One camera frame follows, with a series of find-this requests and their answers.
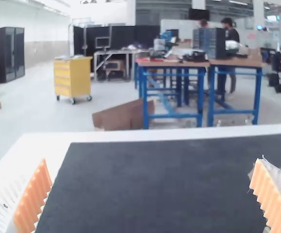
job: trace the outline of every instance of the black cabinet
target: black cabinet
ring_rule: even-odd
[[[24,29],[0,28],[0,83],[25,75]]]

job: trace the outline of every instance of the blue metal workbench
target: blue metal workbench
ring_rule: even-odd
[[[254,119],[252,121],[253,125],[258,124],[258,115],[260,107],[260,96],[261,96],[261,84],[262,84],[262,63],[256,61],[250,61],[248,59],[238,59],[238,60],[212,60],[210,61],[209,75],[210,75],[210,91],[209,91],[209,111],[208,111],[208,127],[213,126],[214,116],[217,114],[252,114]],[[240,72],[228,72],[222,70],[228,70],[228,68],[245,68],[256,70],[256,73],[240,73]],[[255,82],[255,97],[253,109],[234,109],[232,106],[225,102],[225,94],[221,95],[221,98],[215,97],[215,74],[230,74],[235,73],[239,75],[253,75],[256,76]],[[215,110],[214,103],[217,102],[224,109]]]
[[[150,119],[155,118],[196,118],[197,127],[202,127],[202,118],[203,118],[203,102],[204,102],[204,67],[209,67],[209,63],[194,63],[194,62],[138,62],[137,75],[135,75],[135,87],[139,88],[139,98],[143,98],[143,127],[144,129],[149,129]],[[150,73],[150,69],[162,69],[163,73]],[[198,70],[198,74],[190,74],[191,69]],[[163,86],[156,82],[154,77],[162,76],[163,77]],[[166,87],[166,78],[167,77],[176,77],[175,87],[171,85],[169,88]],[[171,106],[167,97],[175,96],[177,100],[177,107],[182,106],[182,96],[184,96],[185,104],[189,104],[189,77],[197,76],[197,112],[196,113],[178,113]],[[148,114],[147,101],[150,96],[159,96],[161,102],[163,103],[165,109],[168,113],[166,114]]]

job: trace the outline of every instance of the black felt pad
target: black felt pad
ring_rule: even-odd
[[[36,233],[261,233],[248,173],[281,135],[71,144]]]

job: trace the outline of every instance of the black shirt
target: black shirt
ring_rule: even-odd
[[[276,52],[272,58],[272,69],[276,72],[281,71],[281,53]]]
[[[239,43],[240,37],[239,37],[237,30],[235,30],[234,28],[227,30],[226,31],[226,40],[234,40]]]

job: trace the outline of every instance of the cart drawer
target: cart drawer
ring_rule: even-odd
[[[63,78],[63,77],[56,76],[54,78],[54,83],[55,83],[55,85],[70,86],[71,80],[69,78]]]
[[[70,62],[69,61],[54,61],[54,69],[56,68],[62,68],[62,69],[69,69],[70,67]]]
[[[70,87],[64,85],[55,85],[55,94],[58,96],[71,96]]]
[[[60,78],[70,78],[70,69],[54,69],[54,76],[60,77]]]

